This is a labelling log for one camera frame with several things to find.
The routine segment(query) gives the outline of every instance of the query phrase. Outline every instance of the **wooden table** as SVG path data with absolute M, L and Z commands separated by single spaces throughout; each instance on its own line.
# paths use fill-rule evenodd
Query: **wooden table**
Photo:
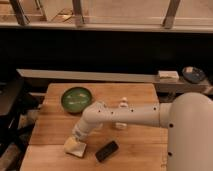
M 122 97 L 127 97 L 129 106 L 158 103 L 152 84 L 79 83 L 50 84 L 39 118 L 30 139 L 22 171 L 165 171 L 167 151 L 167 130 L 128 125 L 117 130 L 114 124 L 104 124 L 85 140 L 87 149 L 84 158 L 77 158 L 63 151 L 63 144 L 80 115 L 65 112 L 60 104 L 62 94 L 71 87 L 82 86 L 93 94 L 93 100 L 104 101 L 108 106 L 117 107 Z M 99 163 L 95 152 L 111 140 L 119 150 Z

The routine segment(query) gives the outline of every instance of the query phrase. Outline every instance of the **black wall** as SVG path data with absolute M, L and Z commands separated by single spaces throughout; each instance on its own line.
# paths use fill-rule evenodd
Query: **black wall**
M 197 66 L 213 73 L 213 34 L 0 29 L 0 62 L 16 68 L 157 73 Z

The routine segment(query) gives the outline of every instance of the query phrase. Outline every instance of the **sponge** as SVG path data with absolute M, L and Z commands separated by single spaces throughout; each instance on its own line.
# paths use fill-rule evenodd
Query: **sponge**
M 70 136 L 64 143 L 64 151 L 77 157 L 83 157 L 86 144 Z

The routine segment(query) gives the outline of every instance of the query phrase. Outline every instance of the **metal bar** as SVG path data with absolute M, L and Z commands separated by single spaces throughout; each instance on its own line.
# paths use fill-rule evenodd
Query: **metal bar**
M 41 5 L 40 0 L 35 0 L 35 4 L 36 4 L 36 9 L 41 10 L 42 5 Z
M 72 0 L 73 12 L 75 14 L 75 24 L 77 27 L 84 25 L 83 12 L 81 7 L 81 0 Z
M 62 79 L 73 81 L 103 81 L 103 82 L 132 82 L 152 83 L 157 92 L 162 93 L 186 93 L 200 92 L 213 95 L 213 86 L 204 80 L 199 84 L 191 84 L 182 77 L 177 82 L 161 81 L 157 75 L 146 74 L 119 74 L 98 72 L 74 72 L 74 71 L 51 71 L 51 70 L 27 70 L 18 69 L 21 76 L 38 79 Z
M 30 23 L 30 21 L 24 15 L 24 11 L 21 7 L 19 0 L 10 0 L 10 4 L 12 5 L 13 11 L 15 12 L 18 24 L 20 24 L 21 26 L 28 25 Z
M 173 27 L 179 4 L 180 0 L 170 0 L 169 8 L 167 10 L 166 17 L 163 21 L 163 27 L 165 29 L 171 29 Z
M 17 22 L 0 22 L 0 28 L 19 28 Z M 166 32 L 166 33 L 213 33 L 213 26 L 174 25 L 164 29 L 161 25 L 119 25 L 119 24 L 84 24 L 76 28 L 72 23 L 31 22 L 28 28 L 60 30 L 94 30 L 94 31 L 129 31 L 129 32 Z

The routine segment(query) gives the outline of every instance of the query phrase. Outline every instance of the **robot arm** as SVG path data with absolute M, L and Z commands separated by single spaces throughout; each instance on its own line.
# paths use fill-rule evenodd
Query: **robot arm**
M 131 124 L 167 127 L 171 104 L 150 104 L 134 108 L 108 108 L 102 102 L 95 102 L 87 107 L 72 133 L 83 140 L 103 122 L 124 122 Z
M 171 104 L 136 108 L 89 106 L 73 129 L 82 140 L 102 122 L 126 122 L 168 128 L 167 171 L 213 170 L 213 102 L 199 93 L 186 93 Z

